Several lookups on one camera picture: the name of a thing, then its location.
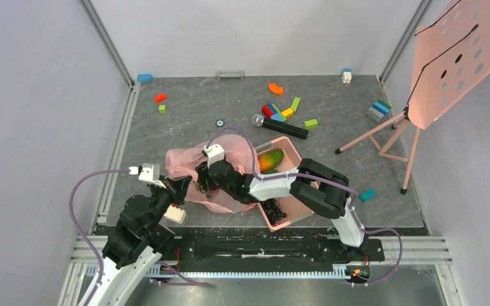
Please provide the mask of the pink plastic bag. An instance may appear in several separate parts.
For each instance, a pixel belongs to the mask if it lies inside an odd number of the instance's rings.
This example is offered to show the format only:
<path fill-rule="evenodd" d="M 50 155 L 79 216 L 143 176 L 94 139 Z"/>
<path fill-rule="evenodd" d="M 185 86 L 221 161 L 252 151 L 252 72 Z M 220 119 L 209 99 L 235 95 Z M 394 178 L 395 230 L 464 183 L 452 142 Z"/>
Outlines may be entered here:
<path fill-rule="evenodd" d="M 223 147 L 227 161 L 239 173 L 251 173 L 253 170 L 259 170 L 258 166 L 255 168 L 252 167 L 253 156 L 256 154 L 256 150 L 250 149 L 249 143 L 244 137 L 223 135 L 217 137 L 214 143 Z M 212 212 L 218 214 L 237 214 L 251 210 L 254 204 L 242 204 L 219 189 L 201 193 L 199 188 L 195 187 L 195 183 L 198 180 L 198 173 L 195 168 L 207 160 L 202 154 L 205 144 L 203 142 L 188 149 L 168 150 L 165 157 L 165 168 L 168 176 L 171 179 L 191 176 L 193 181 L 189 185 L 185 200 L 202 204 Z"/>

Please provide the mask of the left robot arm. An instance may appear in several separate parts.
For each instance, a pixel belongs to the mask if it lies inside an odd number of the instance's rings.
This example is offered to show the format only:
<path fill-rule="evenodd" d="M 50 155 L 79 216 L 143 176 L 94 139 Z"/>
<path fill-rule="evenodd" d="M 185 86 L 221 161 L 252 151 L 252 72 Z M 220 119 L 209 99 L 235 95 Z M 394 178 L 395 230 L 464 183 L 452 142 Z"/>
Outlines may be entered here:
<path fill-rule="evenodd" d="M 175 251 L 175 234 L 160 225 L 168 209 L 184 202 L 192 178 L 149 184 L 151 195 L 126 200 L 115 228 L 98 254 L 99 268 L 80 305 L 125 305 L 148 269 Z"/>

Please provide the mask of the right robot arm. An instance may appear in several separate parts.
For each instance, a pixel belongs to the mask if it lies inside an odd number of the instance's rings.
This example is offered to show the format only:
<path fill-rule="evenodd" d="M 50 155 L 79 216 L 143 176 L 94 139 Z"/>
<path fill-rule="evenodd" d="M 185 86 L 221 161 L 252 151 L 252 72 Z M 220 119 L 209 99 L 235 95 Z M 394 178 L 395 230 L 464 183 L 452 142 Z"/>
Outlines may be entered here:
<path fill-rule="evenodd" d="M 347 258 L 359 260 L 368 253 L 364 226 L 350 215 L 348 178 L 312 159 L 303 159 L 291 170 L 265 175 L 241 174 L 225 159 L 211 165 L 200 163 L 195 170 L 202 192 L 221 190 L 244 205 L 293 197 L 331 220 Z"/>

